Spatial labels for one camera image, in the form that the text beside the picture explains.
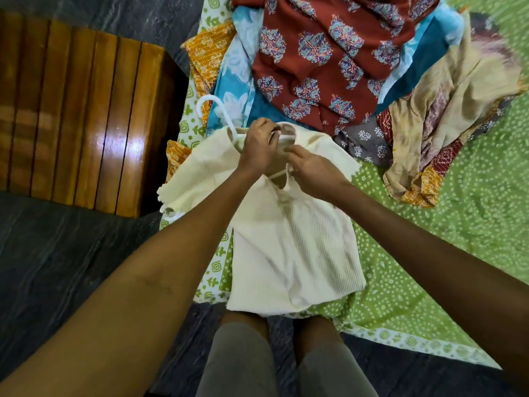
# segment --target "person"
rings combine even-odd
[[[233,214],[273,159],[276,129],[268,119],[256,120],[229,178],[132,253],[0,384],[0,395],[142,395],[174,342]],[[528,285],[381,206],[327,159],[300,146],[286,151],[305,193],[362,226],[512,379],[529,387]],[[276,395],[267,339],[265,319],[227,312],[198,394]],[[376,395],[327,319],[295,321],[294,346],[302,394]]]

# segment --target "ribbed fabric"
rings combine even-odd
[[[347,178],[360,168],[328,135],[292,127],[296,144],[327,157]],[[187,212],[226,180],[238,161],[239,152],[227,130],[216,131],[158,190],[162,209]],[[351,220],[331,204],[303,193],[290,176],[283,189],[262,176],[230,225],[234,228],[230,310],[294,313],[366,286]]]

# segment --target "person's right arm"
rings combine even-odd
[[[529,285],[428,233],[351,185],[327,159],[286,149],[301,189],[369,233],[515,382],[529,390]]]

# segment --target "person's left arm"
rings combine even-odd
[[[276,151],[275,127],[268,119],[255,121],[234,173],[130,255],[0,384],[0,395],[142,396],[175,340],[230,220]]]

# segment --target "gray fabric with white leaf print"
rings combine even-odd
[[[362,124],[349,125],[338,130],[334,142],[351,156],[373,163],[375,166],[389,167],[393,160],[393,151],[375,116],[364,120]]]

